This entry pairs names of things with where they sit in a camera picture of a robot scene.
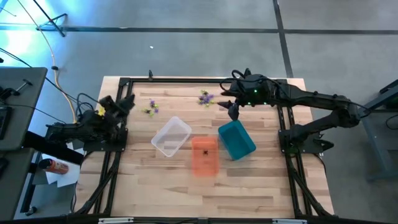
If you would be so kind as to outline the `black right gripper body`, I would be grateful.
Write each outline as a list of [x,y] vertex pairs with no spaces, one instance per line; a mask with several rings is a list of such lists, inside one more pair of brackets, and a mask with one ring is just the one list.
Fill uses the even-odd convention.
[[278,95],[278,84],[261,74],[246,75],[232,82],[231,92],[239,106],[264,105]]

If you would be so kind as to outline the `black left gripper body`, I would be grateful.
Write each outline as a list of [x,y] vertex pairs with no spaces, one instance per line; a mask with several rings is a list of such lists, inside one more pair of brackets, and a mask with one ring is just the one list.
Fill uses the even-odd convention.
[[123,98],[115,102],[110,95],[105,96],[99,100],[100,108],[98,114],[100,116],[111,116],[116,120],[126,119],[126,116],[121,116],[120,109],[123,108]]

